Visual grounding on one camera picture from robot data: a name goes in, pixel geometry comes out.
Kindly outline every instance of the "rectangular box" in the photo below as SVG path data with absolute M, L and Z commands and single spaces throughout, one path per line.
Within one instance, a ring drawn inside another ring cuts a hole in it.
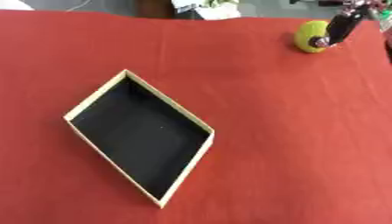
M 64 119 L 161 208 L 214 140 L 210 126 L 127 70 Z

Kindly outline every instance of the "cardboard box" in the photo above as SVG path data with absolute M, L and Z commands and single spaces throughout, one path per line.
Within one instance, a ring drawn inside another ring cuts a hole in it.
M 214 140 L 210 126 L 127 70 L 64 119 L 161 208 Z

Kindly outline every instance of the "box rim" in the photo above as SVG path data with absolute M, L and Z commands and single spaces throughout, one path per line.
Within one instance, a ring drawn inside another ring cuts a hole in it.
M 137 84 L 141 85 L 143 88 L 147 89 L 149 92 L 154 94 L 157 98 L 164 101 L 166 104 L 169 104 L 172 108 L 176 109 L 180 114 L 193 121 L 195 124 L 200 126 L 204 131 L 208 132 L 208 138 L 197 150 L 195 155 L 191 158 L 185 168 L 181 171 L 178 177 L 171 184 L 169 189 L 164 193 L 164 196 L 161 199 L 156 198 L 151 193 L 149 193 L 146 189 L 144 189 L 141 185 L 139 185 L 128 173 L 126 173 L 121 167 L 119 167 L 110 157 L 108 157 L 102 150 L 100 150 L 93 142 L 91 142 L 83 133 L 81 133 L 72 123 L 71 121 L 80 114 L 83 110 L 88 108 L 91 104 L 101 98 L 104 94 L 106 94 L 113 86 L 115 86 L 118 82 L 122 81 L 125 78 L 130 78 L 135 81 Z M 129 180 L 133 185 L 136 186 L 143 194 L 145 194 L 149 199 L 151 199 L 155 204 L 157 204 L 160 208 L 163 208 L 172 195 L 178 190 L 179 186 L 185 180 L 185 178 L 192 171 L 194 166 L 201 160 L 203 155 L 207 152 L 208 148 L 211 147 L 214 141 L 214 129 L 211 128 L 208 124 L 199 119 L 195 114 L 190 112 L 189 110 L 182 107 L 180 104 L 175 102 L 172 98 L 168 97 L 166 94 L 154 88 L 152 85 L 147 83 L 145 80 L 130 72 L 127 69 L 122 70 L 116 76 L 112 77 L 109 81 L 104 83 L 101 87 L 99 87 L 96 91 L 94 91 L 90 96 L 88 96 L 85 100 L 71 109 L 68 113 L 63 116 L 64 120 L 71 126 L 73 131 L 87 144 L 89 144 L 95 151 L 97 151 L 105 160 L 107 160 L 115 169 L 117 169 L 127 180 Z

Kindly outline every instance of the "tennis ball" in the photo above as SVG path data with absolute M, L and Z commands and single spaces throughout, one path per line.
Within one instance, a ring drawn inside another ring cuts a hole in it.
M 324 47 L 313 47 L 309 45 L 309 40 L 313 37 L 324 37 L 326 35 L 326 21 L 309 21 L 302 24 L 294 35 L 296 46 L 306 53 L 320 53 L 325 50 Z

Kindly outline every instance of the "red fabric surface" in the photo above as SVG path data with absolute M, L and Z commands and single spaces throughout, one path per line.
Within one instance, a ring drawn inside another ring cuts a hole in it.
M 382 35 L 304 54 L 303 22 L 1 11 L 0 222 L 392 223 Z M 124 68 L 216 129 L 164 210 L 62 120 Z

